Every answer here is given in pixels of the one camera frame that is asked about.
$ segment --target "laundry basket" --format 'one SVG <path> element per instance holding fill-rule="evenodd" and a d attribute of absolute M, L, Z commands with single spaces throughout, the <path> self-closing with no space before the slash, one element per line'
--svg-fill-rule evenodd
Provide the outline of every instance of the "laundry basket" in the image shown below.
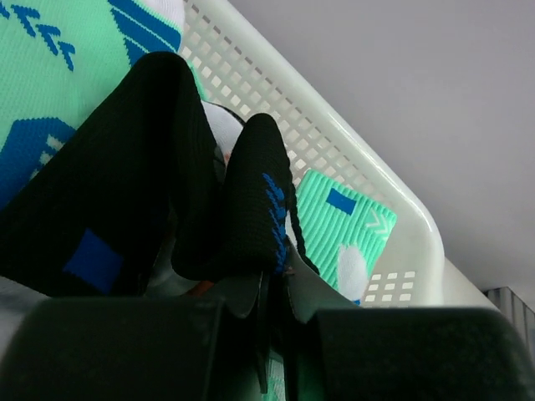
<path fill-rule="evenodd" d="M 365 307 L 440 305 L 444 249 L 427 209 L 383 160 L 227 0 L 186 0 L 181 55 L 211 102 L 277 122 L 297 185 L 315 169 L 398 215 Z"/>

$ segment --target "gray wall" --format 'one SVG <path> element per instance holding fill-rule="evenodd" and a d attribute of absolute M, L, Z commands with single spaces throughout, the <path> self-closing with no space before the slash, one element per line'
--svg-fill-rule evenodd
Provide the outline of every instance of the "gray wall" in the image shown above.
<path fill-rule="evenodd" d="M 535 306 L 535 2 L 231 0 L 421 198 L 481 289 Z"/>

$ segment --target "basket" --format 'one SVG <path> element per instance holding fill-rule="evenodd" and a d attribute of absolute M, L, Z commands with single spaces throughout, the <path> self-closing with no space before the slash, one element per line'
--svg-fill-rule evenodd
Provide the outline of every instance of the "basket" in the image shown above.
<path fill-rule="evenodd" d="M 211 102 L 244 119 L 269 113 L 296 185 L 315 169 L 397 213 L 362 305 L 441 305 L 444 249 L 420 200 L 227 0 L 185 4 L 181 56 L 196 67 Z"/>

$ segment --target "gray surface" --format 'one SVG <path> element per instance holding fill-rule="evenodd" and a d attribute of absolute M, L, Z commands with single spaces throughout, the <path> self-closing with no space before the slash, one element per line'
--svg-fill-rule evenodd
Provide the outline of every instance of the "gray surface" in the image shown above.
<path fill-rule="evenodd" d="M 451 261 L 535 307 L 535 2 L 230 1 L 420 197 Z"/>

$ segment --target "white plastic basket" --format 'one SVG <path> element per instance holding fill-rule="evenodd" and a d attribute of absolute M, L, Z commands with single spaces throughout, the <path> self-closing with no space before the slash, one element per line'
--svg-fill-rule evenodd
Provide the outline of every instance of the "white plastic basket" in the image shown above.
<path fill-rule="evenodd" d="M 278 122 L 297 185 L 308 169 L 373 197 L 398 215 L 363 305 L 440 305 L 444 249 L 420 200 L 310 84 L 226 0 L 186 0 L 181 55 L 208 98 L 244 119 Z"/>

